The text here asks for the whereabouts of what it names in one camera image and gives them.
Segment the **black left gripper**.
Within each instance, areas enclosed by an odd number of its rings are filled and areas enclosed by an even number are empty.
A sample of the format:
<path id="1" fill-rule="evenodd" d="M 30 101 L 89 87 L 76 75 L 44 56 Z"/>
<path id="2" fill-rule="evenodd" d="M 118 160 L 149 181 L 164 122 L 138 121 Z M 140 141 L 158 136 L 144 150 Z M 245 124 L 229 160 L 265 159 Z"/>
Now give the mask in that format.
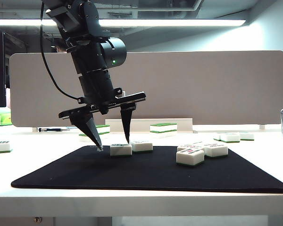
<path id="1" fill-rule="evenodd" d="M 101 138 L 96 129 L 93 113 L 107 114 L 109 109 L 121 107 L 121 119 L 125 138 L 130 142 L 130 124 L 132 112 L 136 109 L 136 103 L 144 101 L 144 92 L 118 97 L 122 93 L 121 88 L 113 88 L 111 77 L 107 70 L 83 73 L 79 77 L 84 96 L 78 99 L 79 103 L 85 103 L 83 107 L 60 112 L 59 118 L 69 117 L 72 125 L 75 125 L 87 135 L 97 146 L 103 150 Z"/>

